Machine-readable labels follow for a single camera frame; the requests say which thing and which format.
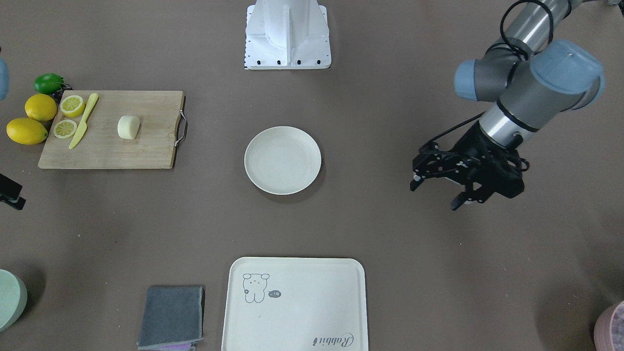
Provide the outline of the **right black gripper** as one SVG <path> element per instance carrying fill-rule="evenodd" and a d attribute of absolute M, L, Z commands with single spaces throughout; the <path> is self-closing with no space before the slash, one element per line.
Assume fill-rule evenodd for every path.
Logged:
<path fill-rule="evenodd" d="M 0 174 L 0 201 L 6 203 L 16 210 L 22 210 L 25 199 L 20 197 L 23 186 L 13 181 L 11 178 Z"/>

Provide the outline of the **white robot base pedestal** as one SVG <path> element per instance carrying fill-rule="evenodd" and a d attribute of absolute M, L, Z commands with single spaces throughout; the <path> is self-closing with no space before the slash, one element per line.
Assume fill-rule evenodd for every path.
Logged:
<path fill-rule="evenodd" d="M 246 14 L 245 69 L 331 66 L 328 12 L 316 0 L 257 0 Z"/>

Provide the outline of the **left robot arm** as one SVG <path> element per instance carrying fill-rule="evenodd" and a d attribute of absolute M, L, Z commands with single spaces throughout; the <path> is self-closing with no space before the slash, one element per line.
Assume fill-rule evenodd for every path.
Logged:
<path fill-rule="evenodd" d="M 555 27 L 580 6 L 579 0 L 518 0 L 499 25 L 500 36 L 480 59 L 455 71 L 459 97 L 490 102 L 464 122 L 470 128 L 444 151 L 433 137 L 413 159 L 415 191 L 428 178 L 447 178 L 465 189 L 452 202 L 484 203 L 492 194 L 514 198 L 525 189 L 530 164 L 519 146 L 558 113 L 582 109 L 605 88 L 601 62 L 568 40 L 554 40 Z"/>

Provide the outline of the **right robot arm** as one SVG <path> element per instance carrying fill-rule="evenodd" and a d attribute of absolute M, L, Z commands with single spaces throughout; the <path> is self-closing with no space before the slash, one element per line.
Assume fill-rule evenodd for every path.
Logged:
<path fill-rule="evenodd" d="M 0 99 L 6 98 L 10 85 L 9 69 L 6 62 L 0 58 Z M 0 174 L 0 201 L 16 209 L 22 210 L 25 199 L 20 196 L 23 186 L 4 174 Z"/>

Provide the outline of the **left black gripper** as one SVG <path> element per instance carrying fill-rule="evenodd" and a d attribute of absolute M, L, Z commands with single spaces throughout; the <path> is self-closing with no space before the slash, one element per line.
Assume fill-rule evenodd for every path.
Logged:
<path fill-rule="evenodd" d="M 428 178 L 448 178 L 464 186 L 450 208 L 456 211 L 464 204 L 488 199 L 494 193 L 514 198 L 525 190 L 522 174 L 530 164 L 516 149 L 498 146 L 482 131 L 478 122 L 450 150 L 440 149 L 437 140 L 467 123 L 462 122 L 436 135 L 421 146 L 412 161 L 414 192 Z"/>

